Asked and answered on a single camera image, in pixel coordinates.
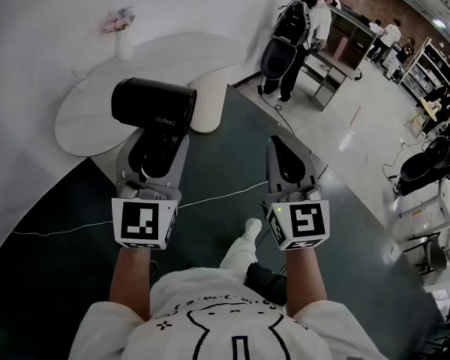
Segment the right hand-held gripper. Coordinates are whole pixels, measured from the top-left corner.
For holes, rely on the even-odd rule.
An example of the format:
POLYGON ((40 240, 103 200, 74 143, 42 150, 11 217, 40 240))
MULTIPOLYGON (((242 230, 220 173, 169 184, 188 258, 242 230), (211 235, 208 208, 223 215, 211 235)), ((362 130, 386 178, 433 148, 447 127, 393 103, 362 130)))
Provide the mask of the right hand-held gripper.
POLYGON ((295 137, 273 135, 266 146, 266 221, 281 251, 315 248, 330 237, 329 201, 322 199, 312 151, 295 137), (295 185, 302 192, 277 193, 295 185))

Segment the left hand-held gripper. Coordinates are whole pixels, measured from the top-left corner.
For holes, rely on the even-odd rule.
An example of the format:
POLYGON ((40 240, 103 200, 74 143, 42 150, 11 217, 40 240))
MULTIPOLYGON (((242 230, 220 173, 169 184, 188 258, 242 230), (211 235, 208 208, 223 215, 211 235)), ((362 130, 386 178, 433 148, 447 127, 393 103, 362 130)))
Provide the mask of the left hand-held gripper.
POLYGON ((139 174, 128 162, 129 154, 143 129, 135 130, 120 148, 116 160, 117 197, 112 199, 115 241, 126 248, 165 250, 176 222, 182 194, 179 184, 190 138, 185 136, 172 148, 153 156, 149 183, 140 186, 139 174))

